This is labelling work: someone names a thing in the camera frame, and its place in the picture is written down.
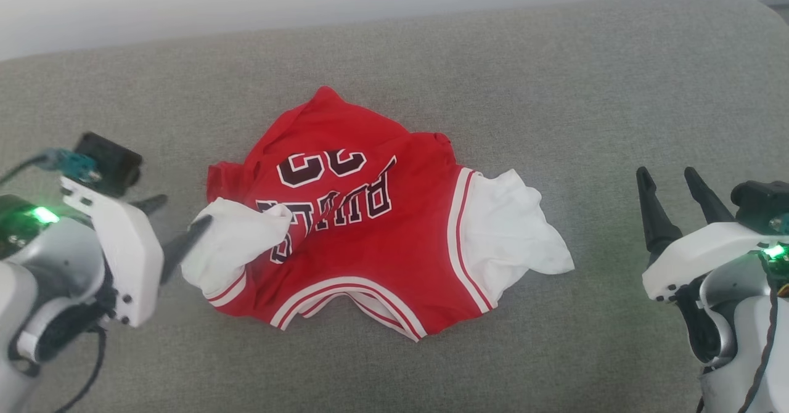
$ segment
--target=white sleeve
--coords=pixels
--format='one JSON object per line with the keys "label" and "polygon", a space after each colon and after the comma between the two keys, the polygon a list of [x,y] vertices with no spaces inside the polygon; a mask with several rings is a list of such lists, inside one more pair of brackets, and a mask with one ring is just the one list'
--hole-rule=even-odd
{"label": "white sleeve", "polygon": [[290,228],[293,214],[285,205],[259,213],[222,197],[211,202],[195,220],[211,215],[206,233],[181,262],[187,282],[212,295],[228,287],[244,266],[279,245]]}
{"label": "white sleeve", "polygon": [[471,279],[493,306],[527,270],[574,269],[564,240],[545,220],[542,196],[515,170],[496,179],[473,174],[460,227],[461,254]]}

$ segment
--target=white stripe trim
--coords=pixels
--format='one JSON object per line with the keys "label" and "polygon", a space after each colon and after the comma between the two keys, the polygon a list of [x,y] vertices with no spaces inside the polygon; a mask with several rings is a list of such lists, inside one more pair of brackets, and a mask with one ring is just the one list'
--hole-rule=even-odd
{"label": "white stripe trim", "polygon": [[[367,315],[367,317],[371,317],[372,319],[374,319],[375,321],[377,321],[381,325],[385,325],[385,326],[389,327],[390,329],[393,329],[394,331],[397,331],[398,333],[400,333],[402,335],[405,335],[405,337],[411,339],[414,342],[419,342],[419,338],[418,337],[415,337],[415,335],[413,333],[411,333],[409,331],[406,331],[406,329],[403,329],[401,326],[394,325],[392,323],[386,322],[386,321],[382,320],[381,318],[375,317],[372,314],[370,314],[370,311],[372,311],[372,312],[375,312],[377,314],[381,314],[382,316],[384,316],[384,317],[386,317],[388,319],[391,319],[392,321],[399,322],[395,317],[393,317],[389,313],[388,309],[383,307],[383,304],[380,303],[376,298],[371,298],[371,297],[369,297],[367,295],[363,295],[363,294],[358,293],[358,292],[335,293],[335,294],[329,296],[328,298],[326,298],[326,300],[322,301],[319,305],[305,306],[303,309],[301,309],[299,311],[299,313],[303,313],[303,312],[309,311],[308,314],[305,314],[305,315],[302,314],[302,316],[304,316],[305,318],[309,318],[309,317],[315,316],[319,311],[324,309],[324,307],[326,306],[327,303],[330,303],[330,301],[332,301],[335,298],[338,298],[340,296],[348,296],[350,298],[350,300],[353,301],[353,303],[356,304],[357,307],[359,307],[359,310],[361,312],[363,312],[365,315]],[[323,295],[323,296],[317,298],[317,300],[321,300],[321,298],[324,298],[324,297],[326,297],[326,295]],[[378,311],[377,308],[375,308],[374,306],[370,306],[367,303],[375,303],[375,304],[380,305],[380,309],[382,309],[385,312],[385,314],[381,313],[380,311]]]}
{"label": "white stripe trim", "polygon": [[400,326],[398,326],[398,325],[390,324],[389,322],[385,322],[384,320],[382,320],[382,319],[380,319],[380,318],[378,318],[378,317],[375,317],[375,316],[373,316],[372,314],[369,314],[369,313],[367,312],[367,310],[365,310],[364,308],[367,308],[367,309],[369,309],[370,311],[375,311],[375,310],[374,310],[374,309],[372,309],[372,307],[370,307],[370,306],[366,306],[365,304],[361,303],[361,301],[358,301],[358,300],[356,300],[356,298],[357,298],[358,296],[363,296],[363,295],[360,295],[360,294],[358,294],[358,293],[357,293],[357,294],[355,294],[355,295],[349,294],[348,296],[350,297],[350,300],[352,300],[352,301],[353,301],[353,303],[355,303],[355,304],[356,304],[356,305],[359,307],[359,309],[361,310],[361,312],[363,312],[364,314],[368,315],[369,317],[371,317],[372,319],[374,319],[375,321],[377,321],[377,322],[378,322],[380,325],[385,325],[385,326],[389,327],[390,329],[393,329],[394,331],[397,331],[398,333],[400,333],[400,334],[402,334],[402,335],[405,335],[405,337],[407,337],[407,338],[411,339],[412,341],[414,341],[414,342],[419,342],[419,338],[418,338],[418,337],[415,337],[415,335],[414,335],[413,333],[411,333],[411,332],[407,332],[405,329],[401,328],[401,327],[400,327]]}
{"label": "white stripe trim", "polygon": [[[318,300],[319,298],[333,293],[358,292],[360,290],[359,287],[343,286],[343,287],[337,287],[337,288],[332,288],[330,290],[326,290],[326,292],[321,292],[321,290],[327,287],[331,287],[333,285],[348,285],[348,284],[364,285],[369,288],[369,292],[372,292],[374,294],[377,293],[378,295],[383,296],[382,298],[379,298],[378,301],[380,301],[383,304],[383,306],[385,306],[386,309],[388,309],[389,312],[392,313],[392,315],[394,315],[397,318],[397,321],[400,323],[400,325],[403,326],[404,329],[408,329],[408,323],[411,323],[411,325],[414,326],[414,330],[416,330],[418,337],[425,337],[426,335],[428,335],[427,332],[425,331],[425,328],[422,326],[422,323],[417,318],[417,315],[414,314],[414,312],[405,303],[403,303],[403,301],[400,300],[400,298],[398,298],[394,293],[385,289],[380,284],[371,281],[370,279],[365,279],[362,277],[355,277],[355,276],[343,276],[343,277],[336,277],[333,279],[327,279],[317,284],[312,284],[309,287],[301,290],[300,292],[296,292],[295,295],[290,296],[290,298],[288,298],[288,300],[284,304],[282,304],[281,307],[279,307],[276,314],[274,314],[274,317],[271,318],[271,325],[277,327],[282,321],[282,329],[286,329],[290,321],[293,319],[293,317],[296,314],[298,314],[301,308],[303,308],[304,306],[309,306],[310,303],[314,304],[315,301]],[[309,300],[302,301],[302,303],[299,304],[299,306],[295,306],[299,300],[315,292],[319,292],[319,293],[313,296],[312,298],[310,298]],[[403,313],[403,316],[406,319],[402,319],[400,315],[397,313],[397,309],[394,309],[394,307],[390,306],[389,303],[386,302],[386,300],[391,301],[392,306],[397,307],[397,309],[399,309],[400,312]],[[288,314],[287,319],[284,319],[285,315],[289,311],[290,314]]]}
{"label": "white stripe trim", "polygon": [[476,306],[484,314],[489,311],[488,306],[482,299],[482,295],[477,292],[470,279],[468,279],[463,272],[463,267],[460,263],[460,252],[457,251],[457,220],[459,220],[459,217],[462,217],[462,214],[460,214],[460,207],[463,204],[463,196],[465,195],[465,183],[468,180],[468,175],[471,173],[472,171],[470,169],[462,168],[460,174],[457,175],[457,183],[454,186],[454,196],[452,197],[452,206],[449,211],[449,222],[446,225],[446,244],[449,245],[449,261],[452,264],[454,274],[457,276],[460,283],[463,284],[466,292],[471,295]]}
{"label": "white stripe trim", "polygon": [[231,289],[226,295],[222,296],[221,298],[218,298],[215,301],[208,301],[208,303],[211,304],[212,306],[223,306],[227,304],[229,301],[234,300],[234,298],[236,298],[237,295],[240,295],[240,293],[242,293],[245,287],[246,287],[246,271],[242,273],[242,278],[239,279],[235,287],[233,287],[233,289]]}
{"label": "white stripe trim", "polygon": [[353,293],[350,296],[352,298],[354,298],[355,300],[358,300],[360,304],[363,304],[365,307],[369,308],[371,311],[374,311],[376,314],[379,314],[382,317],[385,317],[386,319],[389,319],[389,320],[392,320],[392,321],[395,321],[395,322],[397,321],[397,317],[392,315],[392,312],[389,311],[388,309],[386,309],[386,307],[383,306],[383,303],[378,301],[376,298],[373,298],[371,296],[367,296],[363,292],[356,292],[356,293]]}
{"label": "white stripe trim", "polygon": [[[304,308],[299,310],[299,314],[301,314],[305,319],[308,319],[308,318],[310,318],[312,316],[315,316],[319,311],[324,309],[324,307],[326,306],[327,303],[330,303],[330,301],[332,301],[335,298],[338,298],[339,296],[342,296],[342,295],[343,295],[343,293],[333,294],[333,295],[327,297],[325,301],[322,301],[322,303],[319,306],[315,306],[315,305],[305,306]],[[321,297],[315,298],[315,300],[319,301],[319,300],[321,300],[321,298],[325,298],[325,297],[326,297],[326,295],[323,295]]]}

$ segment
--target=red stripe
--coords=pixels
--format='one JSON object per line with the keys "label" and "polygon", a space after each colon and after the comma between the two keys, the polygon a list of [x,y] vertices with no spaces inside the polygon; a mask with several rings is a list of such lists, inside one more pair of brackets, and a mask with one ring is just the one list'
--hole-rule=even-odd
{"label": "red stripe", "polygon": [[236,284],[238,284],[240,281],[242,281],[242,279],[244,279],[245,274],[246,274],[246,270],[244,270],[244,272],[242,272],[242,275],[240,275],[239,278],[236,279],[236,281],[233,284],[231,284],[231,286],[229,286],[224,292],[219,294],[219,296],[210,298],[208,301],[220,300],[221,298],[225,297],[227,293],[231,292],[231,290],[233,289],[233,287],[236,286]]}
{"label": "red stripe", "polygon": [[[369,293],[366,293],[366,292],[359,292],[359,294],[360,294],[360,295],[365,295],[365,296],[367,296],[367,297],[369,297],[369,298],[375,298],[375,295],[371,295],[371,294],[369,294]],[[390,321],[392,321],[392,322],[394,322],[394,323],[397,323],[397,325],[400,325],[400,323],[397,321],[397,319],[392,319],[391,317],[387,317],[386,319],[389,319]]]}
{"label": "red stripe", "polygon": [[411,321],[408,320],[408,317],[403,315],[403,312],[400,311],[400,309],[397,306],[395,306],[395,304],[393,304],[390,300],[387,300],[386,296],[381,295],[374,288],[367,287],[366,285],[361,285],[361,284],[335,284],[335,285],[332,285],[332,286],[329,286],[329,287],[322,288],[320,290],[315,290],[315,292],[312,292],[309,295],[306,295],[305,297],[303,297],[300,300],[296,301],[296,303],[294,303],[293,306],[291,306],[287,310],[287,312],[285,312],[285,315],[282,317],[282,320],[279,321],[279,323],[277,325],[277,328],[278,329],[282,329],[282,325],[285,323],[286,320],[288,320],[288,318],[290,317],[290,314],[293,312],[293,310],[296,307],[298,307],[299,305],[301,305],[302,303],[304,303],[304,301],[315,297],[319,293],[326,292],[326,290],[331,290],[333,288],[338,288],[338,287],[357,287],[357,288],[363,288],[363,289],[366,289],[366,290],[370,290],[370,292],[373,292],[374,294],[378,295],[378,297],[383,298],[383,300],[385,300],[392,308],[394,308],[397,311],[397,313],[400,315],[400,317],[402,317],[403,320],[406,321],[406,324],[408,325],[408,328],[411,329],[411,332],[415,335],[415,337],[421,337],[419,335],[419,333],[417,333],[417,330],[414,328],[414,326],[411,325]]}
{"label": "red stripe", "polygon": [[474,289],[476,290],[476,292],[479,293],[480,297],[482,297],[482,300],[485,302],[485,305],[488,306],[488,310],[490,310],[490,309],[493,309],[493,306],[491,306],[491,303],[488,301],[488,298],[486,298],[485,295],[482,294],[482,291],[480,290],[480,288],[476,286],[476,282],[474,282],[474,279],[471,279],[471,276],[468,274],[468,270],[465,269],[465,263],[463,262],[463,252],[461,250],[460,221],[463,218],[463,209],[465,209],[465,199],[466,199],[466,197],[468,197],[468,185],[470,185],[470,183],[471,183],[471,176],[473,174],[474,174],[474,171],[471,171],[468,174],[468,177],[465,180],[465,190],[463,191],[463,201],[460,204],[460,213],[457,214],[457,229],[456,229],[457,258],[460,259],[460,268],[463,269],[463,274],[465,274],[465,277],[468,278],[468,281],[471,282],[471,284],[474,286]]}
{"label": "red stripe", "polygon": [[392,325],[395,325],[395,326],[398,326],[398,327],[400,327],[400,328],[402,328],[402,327],[403,327],[402,325],[400,325],[400,322],[393,321],[393,320],[391,320],[390,318],[388,318],[388,317],[386,317],[386,316],[383,316],[383,315],[381,315],[381,314],[378,314],[378,313],[376,313],[375,311],[373,311],[373,310],[372,310],[372,308],[370,308],[370,307],[366,306],[365,304],[363,304],[363,303],[361,303],[359,300],[357,300],[357,298],[355,298],[355,297],[353,297],[353,296],[351,296],[351,295],[348,295],[348,296],[349,296],[350,298],[352,298],[352,300],[353,300],[353,301],[355,301],[355,302],[357,303],[357,305],[358,305],[358,306],[360,306],[361,308],[363,308],[363,309],[364,309],[365,311],[367,311],[369,314],[371,314],[371,315],[373,315],[373,316],[377,317],[377,318],[378,318],[378,319],[380,319],[381,321],[388,322],[388,323],[390,323],[390,324],[392,324]]}
{"label": "red stripe", "polygon": [[309,312],[313,311],[313,310],[314,310],[316,307],[318,307],[320,304],[324,303],[324,301],[325,301],[325,300],[327,300],[328,298],[330,298],[330,297],[332,297],[332,296],[333,296],[333,295],[327,295],[325,298],[322,298],[321,300],[319,300],[319,301],[318,301],[318,303],[316,303],[315,305],[313,305],[313,306],[309,307],[309,308],[307,309],[307,311],[303,312],[301,315],[302,315],[302,316],[306,316],[306,315],[308,315],[308,314],[309,314]]}

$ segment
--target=jersey number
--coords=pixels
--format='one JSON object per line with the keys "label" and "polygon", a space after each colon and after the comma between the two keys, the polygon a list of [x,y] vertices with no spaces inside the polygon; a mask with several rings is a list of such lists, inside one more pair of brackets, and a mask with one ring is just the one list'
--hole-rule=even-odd
{"label": "jersey number", "polygon": [[[329,169],[337,177],[345,177],[361,171],[361,168],[367,163],[367,158],[361,152],[346,153],[344,149],[339,149],[326,151],[324,154]],[[389,199],[389,186],[386,177],[389,169],[395,163],[397,163],[397,157],[392,157],[375,182],[365,183],[344,196],[341,196],[337,191],[329,191],[314,204],[313,202],[282,203],[293,213],[290,224],[304,224],[306,237],[313,228],[316,209],[316,231],[327,230],[330,224],[338,227],[361,222],[363,207],[367,210],[367,217],[370,219],[388,213],[392,209],[392,204]],[[299,188],[299,186],[316,182],[324,177],[324,158],[319,154],[293,154],[277,166],[277,171],[279,179],[284,185],[290,186],[290,188]],[[257,200],[259,211],[266,211],[277,204],[278,202],[275,200]],[[288,233],[282,243],[271,249],[271,261],[282,264],[291,254],[293,254],[293,238]]]}

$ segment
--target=green led light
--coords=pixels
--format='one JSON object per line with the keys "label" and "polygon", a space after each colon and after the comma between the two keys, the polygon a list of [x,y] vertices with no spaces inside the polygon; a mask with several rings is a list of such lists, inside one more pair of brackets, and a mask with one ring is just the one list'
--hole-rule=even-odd
{"label": "green led light", "polygon": [[761,251],[762,253],[767,254],[767,256],[770,256],[770,259],[775,259],[783,256],[783,254],[786,254],[787,248],[783,245],[775,245],[772,248],[766,248]]}
{"label": "green led light", "polygon": [[60,217],[57,217],[55,213],[52,213],[45,207],[37,207],[32,211],[32,214],[42,224],[55,224],[60,220]]}

